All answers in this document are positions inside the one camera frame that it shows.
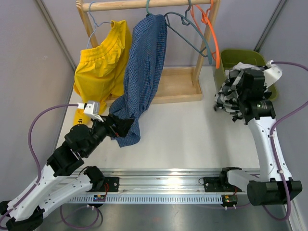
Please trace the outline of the blue checked shirt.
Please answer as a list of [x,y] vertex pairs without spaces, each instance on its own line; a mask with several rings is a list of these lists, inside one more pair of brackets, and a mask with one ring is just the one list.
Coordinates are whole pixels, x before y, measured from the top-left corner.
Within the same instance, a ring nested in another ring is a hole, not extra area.
[[141,139],[139,118],[148,110],[164,67],[167,24],[161,14],[150,14],[133,28],[132,44],[124,76],[124,95],[116,99],[109,112],[121,119],[133,119],[128,134],[117,138],[119,147],[131,146]]

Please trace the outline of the black white checked shirt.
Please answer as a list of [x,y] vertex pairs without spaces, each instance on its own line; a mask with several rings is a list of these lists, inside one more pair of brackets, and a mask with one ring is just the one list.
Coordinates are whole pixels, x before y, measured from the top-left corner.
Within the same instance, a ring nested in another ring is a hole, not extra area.
[[244,79],[244,70],[252,69],[264,71],[267,67],[256,66],[251,64],[244,64],[239,62],[226,75],[226,79],[220,87],[219,91],[215,94],[214,110],[223,110],[232,116],[232,121],[243,119],[243,114],[240,112],[238,97],[242,93],[242,81]]

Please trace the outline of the grey blue hanger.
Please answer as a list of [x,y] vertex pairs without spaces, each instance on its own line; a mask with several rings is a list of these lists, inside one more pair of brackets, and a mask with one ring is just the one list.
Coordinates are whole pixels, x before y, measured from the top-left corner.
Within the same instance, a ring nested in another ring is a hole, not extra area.
[[[167,27],[171,29],[174,33],[176,33],[183,41],[185,41],[191,48],[193,48],[201,57],[207,58],[209,64],[213,63],[213,58],[211,55],[211,49],[208,45],[208,42],[206,41],[204,35],[202,32],[198,29],[197,25],[188,18],[188,12],[193,8],[192,2],[188,1],[188,7],[185,10],[184,14],[178,13],[178,12],[167,12],[164,14]],[[181,24],[188,29],[189,32],[193,32],[197,35],[198,38],[201,39],[201,41],[204,43],[203,48],[196,47],[191,40],[187,37],[187,32],[180,32],[178,29],[176,29],[174,26],[172,26],[170,17],[178,17],[180,19]]]

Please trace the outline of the teal hanger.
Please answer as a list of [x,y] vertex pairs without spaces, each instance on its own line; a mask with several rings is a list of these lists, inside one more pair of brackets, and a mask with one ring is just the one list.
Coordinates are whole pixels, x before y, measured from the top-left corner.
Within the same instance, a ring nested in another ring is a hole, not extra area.
[[150,0],[147,0],[147,2],[146,2],[146,12],[147,12],[147,15],[146,16],[152,15],[152,13],[150,12],[149,8],[150,8]]

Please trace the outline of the orange hanger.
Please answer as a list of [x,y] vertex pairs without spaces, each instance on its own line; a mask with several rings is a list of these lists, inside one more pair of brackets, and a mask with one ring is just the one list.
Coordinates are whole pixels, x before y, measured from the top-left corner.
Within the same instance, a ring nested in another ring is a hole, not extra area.
[[209,7],[207,8],[206,11],[199,4],[192,5],[192,8],[190,9],[191,17],[199,31],[201,31],[201,28],[198,24],[198,20],[196,20],[194,15],[194,7],[196,7],[201,12],[202,14],[201,22],[205,25],[205,31],[204,31],[205,39],[207,41],[209,41],[210,37],[212,37],[213,39],[215,49],[210,52],[210,57],[213,58],[213,60],[215,61],[216,69],[220,68],[220,61],[221,61],[218,40],[214,30],[214,25],[218,14],[219,6],[220,6],[219,0],[211,0],[209,3]]

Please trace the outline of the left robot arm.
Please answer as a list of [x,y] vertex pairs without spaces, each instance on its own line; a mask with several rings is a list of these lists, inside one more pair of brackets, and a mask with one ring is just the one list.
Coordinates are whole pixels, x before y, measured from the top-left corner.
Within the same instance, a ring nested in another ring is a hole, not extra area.
[[84,164],[83,159],[89,157],[106,137],[125,137],[133,122],[133,119],[120,119],[109,114],[98,116],[90,128],[81,124],[73,126],[65,135],[63,144],[49,157],[33,185],[14,200],[1,202],[1,215],[9,217],[5,229],[33,231],[54,209],[74,196],[91,190],[100,191],[104,186],[105,176],[96,166],[88,167],[66,186],[54,192],[52,188],[81,167]]

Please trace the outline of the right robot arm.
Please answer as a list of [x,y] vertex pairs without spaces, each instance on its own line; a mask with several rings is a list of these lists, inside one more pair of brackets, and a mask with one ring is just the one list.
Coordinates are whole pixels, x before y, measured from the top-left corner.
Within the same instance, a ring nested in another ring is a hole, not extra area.
[[234,186],[247,193],[253,206],[289,205],[300,192],[302,184],[293,180],[280,148],[274,128],[276,114],[272,102],[265,97],[265,76],[263,71],[254,69],[231,70],[222,90],[233,96],[239,111],[253,135],[260,175],[254,177],[241,168],[226,167],[218,179],[219,187],[229,191]]

